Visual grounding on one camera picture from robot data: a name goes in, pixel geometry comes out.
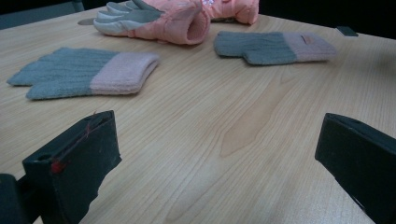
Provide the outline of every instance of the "table surface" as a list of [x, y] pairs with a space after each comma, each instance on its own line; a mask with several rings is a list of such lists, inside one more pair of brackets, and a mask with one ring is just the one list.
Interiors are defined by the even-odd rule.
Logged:
[[[0, 173], [22, 177], [28, 155], [114, 110], [123, 161], [82, 223], [372, 223], [314, 154], [328, 112], [396, 136], [395, 40], [260, 16], [212, 23], [203, 44], [182, 47], [78, 25], [97, 10], [0, 31]], [[314, 32], [338, 55], [250, 66], [217, 56], [220, 30]], [[6, 83], [60, 47], [151, 51], [161, 63], [129, 96], [29, 101], [27, 87]]]

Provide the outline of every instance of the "glove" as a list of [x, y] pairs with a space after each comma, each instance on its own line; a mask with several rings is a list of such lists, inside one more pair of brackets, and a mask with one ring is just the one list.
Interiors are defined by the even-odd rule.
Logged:
[[231, 18], [253, 24], [259, 16], [259, 0], [202, 0], [202, 3], [212, 21]]
[[220, 31], [214, 48], [220, 56], [243, 57], [259, 65], [326, 61], [336, 54], [331, 44], [312, 33]]
[[29, 63], [10, 78], [13, 86], [32, 86], [28, 99], [138, 92], [159, 56], [144, 52], [99, 49], [58, 49]]
[[158, 1], [153, 7], [142, 0], [121, 6], [106, 5], [93, 21], [94, 27], [106, 35], [158, 39], [174, 44], [202, 43], [210, 25], [209, 16], [198, 0]]

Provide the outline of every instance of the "floor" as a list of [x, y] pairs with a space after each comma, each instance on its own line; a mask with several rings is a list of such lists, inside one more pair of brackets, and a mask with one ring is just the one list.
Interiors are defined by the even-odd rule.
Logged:
[[0, 30], [72, 14], [83, 9], [81, 3], [67, 2], [49, 7], [39, 7], [3, 14], [0, 15]]

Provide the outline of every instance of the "dark background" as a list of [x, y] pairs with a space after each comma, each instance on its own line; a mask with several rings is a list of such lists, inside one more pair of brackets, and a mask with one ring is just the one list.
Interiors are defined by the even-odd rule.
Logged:
[[[0, 14], [70, 1], [3, 1]], [[109, 0], [81, 1], [85, 9], [91, 9], [104, 6]], [[261, 0], [260, 13], [327, 27], [349, 26], [358, 33], [396, 39], [396, 0]]]

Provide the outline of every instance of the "pink glove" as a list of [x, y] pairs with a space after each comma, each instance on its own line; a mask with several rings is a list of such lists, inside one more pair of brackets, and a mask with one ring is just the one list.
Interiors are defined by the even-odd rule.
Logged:
[[209, 31], [210, 18], [200, 0], [132, 0], [125, 6], [109, 3], [107, 9], [93, 22], [106, 35], [194, 45], [202, 43]]
[[202, 0], [202, 4], [212, 20], [234, 18], [253, 24], [259, 15], [259, 0]]

